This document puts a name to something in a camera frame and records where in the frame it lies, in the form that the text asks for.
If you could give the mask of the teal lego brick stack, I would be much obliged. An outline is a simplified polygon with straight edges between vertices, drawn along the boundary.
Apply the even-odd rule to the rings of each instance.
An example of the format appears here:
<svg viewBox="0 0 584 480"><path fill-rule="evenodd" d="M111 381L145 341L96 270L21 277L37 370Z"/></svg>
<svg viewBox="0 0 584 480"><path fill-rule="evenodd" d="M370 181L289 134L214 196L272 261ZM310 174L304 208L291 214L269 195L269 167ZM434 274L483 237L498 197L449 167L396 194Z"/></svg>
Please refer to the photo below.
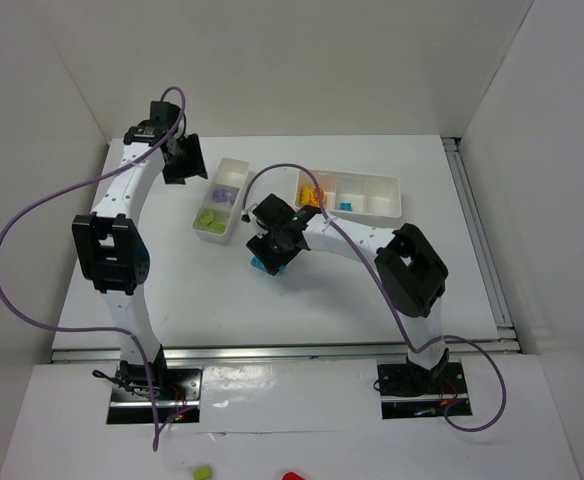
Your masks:
<svg viewBox="0 0 584 480"><path fill-rule="evenodd" d="M280 267L280 268L277 270L277 272L276 272L276 273L274 273L274 274L272 274L272 273L269 273L269 272L268 272L268 270L266 269L265 265L264 265L264 264L263 264L263 263L262 263L262 262L261 262L261 261L260 261L260 260L259 260L257 257L253 257L253 258L251 259L251 262L250 262L250 264L251 264L251 266L252 266L252 267L256 268L257 270L259 270L259 271L261 271L261 272L263 272L263 273L266 273L266 274L268 274L268 275L270 275L270 276L272 276L272 275L274 275L274 276L281 276L281 275L283 275L283 274L285 273L285 271L286 271L286 267L285 267L285 266L281 266L281 267Z"/></svg>

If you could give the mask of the purple lego plate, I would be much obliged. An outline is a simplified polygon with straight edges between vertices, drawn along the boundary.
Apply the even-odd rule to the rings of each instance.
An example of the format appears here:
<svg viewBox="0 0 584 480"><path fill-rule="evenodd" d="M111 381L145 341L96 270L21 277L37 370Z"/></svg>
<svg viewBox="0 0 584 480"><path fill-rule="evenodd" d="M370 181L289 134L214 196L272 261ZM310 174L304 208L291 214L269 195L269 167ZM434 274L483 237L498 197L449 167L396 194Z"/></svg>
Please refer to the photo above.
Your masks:
<svg viewBox="0 0 584 480"><path fill-rule="evenodd" d="M227 202L226 200L226 189L219 188L213 191L212 198L215 203L224 203Z"/></svg>

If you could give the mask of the green lego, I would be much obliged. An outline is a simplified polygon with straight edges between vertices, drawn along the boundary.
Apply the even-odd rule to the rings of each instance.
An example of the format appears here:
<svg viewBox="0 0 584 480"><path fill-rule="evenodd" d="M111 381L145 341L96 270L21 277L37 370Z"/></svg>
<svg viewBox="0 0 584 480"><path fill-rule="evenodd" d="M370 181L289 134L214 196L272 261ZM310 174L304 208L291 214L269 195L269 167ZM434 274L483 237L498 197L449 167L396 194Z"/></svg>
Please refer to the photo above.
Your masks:
<svg viewBox="0 0 584 480"><path fill-rule="evenodd" d="M203 226L209 226L215 222L215 213L212 210L203 211L199 215L198 221Z"/></svg>

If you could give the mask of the large white divided container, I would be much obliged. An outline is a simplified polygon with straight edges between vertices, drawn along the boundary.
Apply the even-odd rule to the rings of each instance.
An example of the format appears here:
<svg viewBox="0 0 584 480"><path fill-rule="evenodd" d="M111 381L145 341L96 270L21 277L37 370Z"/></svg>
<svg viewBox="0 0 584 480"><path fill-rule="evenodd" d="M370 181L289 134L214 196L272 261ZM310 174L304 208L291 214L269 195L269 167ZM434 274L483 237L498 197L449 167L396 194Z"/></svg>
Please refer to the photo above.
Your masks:
<svg viewBox="0 0 584 480"><path fill-rule="evenodd" d="M402 216L401 183L398 177L312 170L318 186L324 190L324 206L334 215L360 221L364 217L383 221ZM340 209L342 202L352 204L352 211Z"/></svg>

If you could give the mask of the green lego plate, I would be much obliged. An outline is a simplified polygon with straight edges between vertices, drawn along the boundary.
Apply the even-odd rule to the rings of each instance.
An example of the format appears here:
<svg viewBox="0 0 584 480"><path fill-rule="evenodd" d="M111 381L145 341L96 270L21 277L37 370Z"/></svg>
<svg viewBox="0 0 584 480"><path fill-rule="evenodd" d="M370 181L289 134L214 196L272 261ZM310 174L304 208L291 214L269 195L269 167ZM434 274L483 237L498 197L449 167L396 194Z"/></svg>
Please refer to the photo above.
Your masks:
<svg viewBox="0 0 584 480"><path fill-rule="evenodd" d="M207 225L207 230L216 235L223 235L226 231L226 225L220 222L213 221Z"/></svg>

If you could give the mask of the small purple lego brick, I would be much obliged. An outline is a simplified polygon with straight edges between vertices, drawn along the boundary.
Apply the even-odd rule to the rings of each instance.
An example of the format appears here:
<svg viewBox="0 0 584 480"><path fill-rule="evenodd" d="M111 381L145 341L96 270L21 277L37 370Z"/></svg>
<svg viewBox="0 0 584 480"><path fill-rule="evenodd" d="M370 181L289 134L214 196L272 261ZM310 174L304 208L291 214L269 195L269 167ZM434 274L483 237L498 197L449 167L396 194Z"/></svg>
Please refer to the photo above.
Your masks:
<svg viewBox="0 0 584 480"><path fill-rule="evenodd" d="M238 192L234 190L226 191L226 200L230 205L234 205L238 197Z"/></svg>

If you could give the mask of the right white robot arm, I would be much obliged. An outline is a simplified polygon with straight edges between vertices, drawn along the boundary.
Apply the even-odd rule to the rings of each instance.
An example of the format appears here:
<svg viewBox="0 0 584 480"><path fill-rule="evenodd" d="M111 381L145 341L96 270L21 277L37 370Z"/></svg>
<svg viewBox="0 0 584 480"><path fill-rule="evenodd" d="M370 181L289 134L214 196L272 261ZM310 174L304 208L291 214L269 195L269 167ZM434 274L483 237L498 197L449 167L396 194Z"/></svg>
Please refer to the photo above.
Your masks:
<svg viewBox="0 0 584 480"><path fill-rule="evenodd" d="M274 194L244 209L241 220L255 227L247 248L271 276L303 251L361 262L408 346L407 379L394 393L416 397L441 384L449 359L441 316L448 269L418 227L371 227L315 206L295 210Z"/></svg>

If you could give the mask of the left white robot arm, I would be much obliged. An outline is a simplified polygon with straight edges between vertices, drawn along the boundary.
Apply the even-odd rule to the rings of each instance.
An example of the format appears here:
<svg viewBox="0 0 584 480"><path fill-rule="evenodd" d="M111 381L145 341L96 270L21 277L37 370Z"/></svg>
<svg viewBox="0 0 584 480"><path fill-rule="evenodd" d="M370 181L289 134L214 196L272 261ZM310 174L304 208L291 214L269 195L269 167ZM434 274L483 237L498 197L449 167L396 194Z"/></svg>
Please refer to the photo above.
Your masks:
<svg viewBox="0 0 584 480"><path fill-rule="evenodd" d="M145 300L150 254L137 222L157 176L168 185L208 177L199 137L178 133L184 121L179 106L153 101L149 118L124 136L120 163L124 170L113 176L92 211L72 222L82 274L101 294L113 325L121 330L119 376L126 386L146 387L146 368L157 389L169 378Z"/></svg>

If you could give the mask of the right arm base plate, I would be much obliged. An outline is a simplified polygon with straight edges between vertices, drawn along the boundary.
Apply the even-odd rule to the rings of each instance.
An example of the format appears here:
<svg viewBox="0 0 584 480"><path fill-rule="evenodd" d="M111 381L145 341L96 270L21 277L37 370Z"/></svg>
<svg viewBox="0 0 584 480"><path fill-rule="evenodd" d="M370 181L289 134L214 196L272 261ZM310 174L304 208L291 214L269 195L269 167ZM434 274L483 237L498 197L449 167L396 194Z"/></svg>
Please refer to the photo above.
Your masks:
<svg viewBox="0 0 584 480"><path fill-rule="evenodd" d="M419 384L403 364L379 364L373 388L380 396L383 420L471 416L472 407L460 362L451 362L433 384Z"/></svg>

